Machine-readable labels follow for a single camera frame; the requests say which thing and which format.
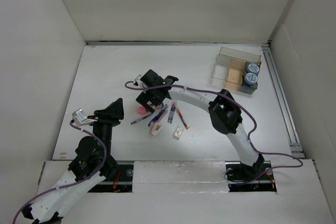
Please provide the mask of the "pink capped glue bottle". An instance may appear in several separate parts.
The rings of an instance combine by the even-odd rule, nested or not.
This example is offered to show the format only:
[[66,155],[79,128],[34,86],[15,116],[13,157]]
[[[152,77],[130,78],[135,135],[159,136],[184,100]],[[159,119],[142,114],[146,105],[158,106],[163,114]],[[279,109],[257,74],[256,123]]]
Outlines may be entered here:
[[[163,108],[163,103],[161,103],[160,105],[151,104],[150,107],[154,110],[154,112],[157,112]],[[153,114],[153,112],[149,111],[144,106],[138,107],[137,113],[139,115]]]

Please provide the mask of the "blue patterned tape roll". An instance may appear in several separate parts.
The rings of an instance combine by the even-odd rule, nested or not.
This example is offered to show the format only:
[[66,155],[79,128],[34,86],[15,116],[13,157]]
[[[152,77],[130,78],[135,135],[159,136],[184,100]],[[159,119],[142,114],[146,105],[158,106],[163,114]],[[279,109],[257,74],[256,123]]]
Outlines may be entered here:
[[247,73],[243,79],[243,84],[248,87],[255,86],[258,82],[258,76],[255,73]]

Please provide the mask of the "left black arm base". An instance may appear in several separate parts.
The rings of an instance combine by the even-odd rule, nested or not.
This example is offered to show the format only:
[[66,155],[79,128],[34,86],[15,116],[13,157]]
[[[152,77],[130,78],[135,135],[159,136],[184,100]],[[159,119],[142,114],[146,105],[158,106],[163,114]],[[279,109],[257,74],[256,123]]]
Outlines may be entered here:
[[134,175],[134,162],[121,162],[117,174],[95,185],[89,193],[131,193]]

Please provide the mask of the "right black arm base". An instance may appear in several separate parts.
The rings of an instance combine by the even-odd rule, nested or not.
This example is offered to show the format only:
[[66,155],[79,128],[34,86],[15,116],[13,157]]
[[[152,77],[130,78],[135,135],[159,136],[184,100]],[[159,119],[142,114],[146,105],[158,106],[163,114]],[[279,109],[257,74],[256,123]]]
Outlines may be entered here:
[[224,178],[228,181],[228,191],[230,193],[277,191],[272,171],[259,177],[261,172],[271,168],[269,162],[264,163],[261,171],[256,175],[248,175],[239,162],[226,162],[225,167]]

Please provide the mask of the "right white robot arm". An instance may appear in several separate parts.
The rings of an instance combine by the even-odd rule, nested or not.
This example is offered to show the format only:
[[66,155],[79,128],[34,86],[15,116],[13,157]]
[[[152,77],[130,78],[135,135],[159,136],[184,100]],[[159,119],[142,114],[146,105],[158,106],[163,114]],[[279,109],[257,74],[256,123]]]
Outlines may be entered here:
[[238,181],[247,182],[261,174],[265,159],[252,147],[243,126],[241,109],[231,93],[225,89],[220,92],[198,90],[175,84],[177,77],[160,77],[153,70],[139,75],[132,82],[142,92],[136,101],[148,110],[149,104],[160,105],[165,99],[181,101],[198,107],[209,114],[213,128],[230,140],[235,148],[240,164],[233,169]]

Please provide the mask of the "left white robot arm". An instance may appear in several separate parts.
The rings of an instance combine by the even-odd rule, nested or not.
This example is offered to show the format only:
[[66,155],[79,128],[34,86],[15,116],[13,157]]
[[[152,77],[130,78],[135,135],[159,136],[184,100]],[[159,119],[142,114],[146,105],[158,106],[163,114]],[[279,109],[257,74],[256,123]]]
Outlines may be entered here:
[[124,118],[123,100],[86,116],[79,109],[69,125],[85,136],[75,150],[76,157],[54,184],[25,203],[18,211],[33,223],[61,223],[68,210],[94,186],[118,178],[119,164],[111,155],[112,129]]

